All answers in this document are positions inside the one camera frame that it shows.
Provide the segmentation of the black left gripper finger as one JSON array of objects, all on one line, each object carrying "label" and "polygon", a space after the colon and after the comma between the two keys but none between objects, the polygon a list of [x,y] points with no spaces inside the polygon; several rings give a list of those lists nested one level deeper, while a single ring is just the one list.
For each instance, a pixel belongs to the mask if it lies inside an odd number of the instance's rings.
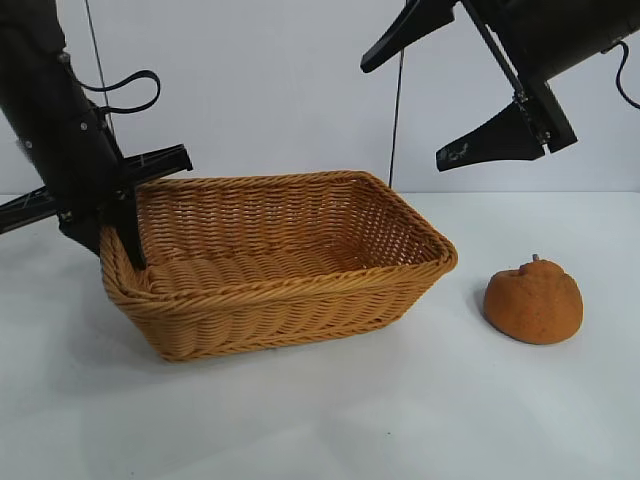
[{"label": "black left gripper finger", "polygon": [[139,234],[135,192],[117,191],[103,211],[103,222],[116,230],[131,265],[136,270],[144,270],[147,264]]},{"label": "black left gripper finger", "polygon": [[63,235],[100,256],[102,215],[99,210],[61,212],[58,221]]}]

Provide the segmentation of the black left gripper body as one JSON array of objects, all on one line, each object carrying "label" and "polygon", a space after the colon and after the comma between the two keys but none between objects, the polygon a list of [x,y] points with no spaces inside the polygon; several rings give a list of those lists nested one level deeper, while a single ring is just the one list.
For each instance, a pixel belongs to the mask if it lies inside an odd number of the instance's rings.
[{"label": "black left gripper body", "polygon": [[184,145],[126,157],[106,120],[109,107],[90,101],[61,53],[1,68],[1,110],[43,185],[1,207],[4,232],[61,212],[103,211],[117,191],[190,171]]}]

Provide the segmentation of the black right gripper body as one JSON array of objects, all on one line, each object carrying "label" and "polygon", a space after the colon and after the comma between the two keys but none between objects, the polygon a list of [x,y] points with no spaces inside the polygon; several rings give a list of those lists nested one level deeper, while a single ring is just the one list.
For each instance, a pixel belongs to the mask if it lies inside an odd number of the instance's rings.
[{"label": "black right gripper body", "polygon": [[548,82],[639,30],[637,1],[465,1],[544,151],[577,136]]}]

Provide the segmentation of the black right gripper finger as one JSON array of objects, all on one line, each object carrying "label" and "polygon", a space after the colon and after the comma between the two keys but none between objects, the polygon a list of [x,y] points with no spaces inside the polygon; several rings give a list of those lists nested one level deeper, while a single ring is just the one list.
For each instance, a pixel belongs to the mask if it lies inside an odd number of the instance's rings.
[{"label": "black right gripper finger", "polygon": [[370,73],[405,47],[455,20],[456,0],[411,0],[361,58],[360,68]]},{"label": "black right gripper finger", "polygon": [[526,111],[517,102],[436,152],[440,172],[505,160],[533,161],[545,155]]}]

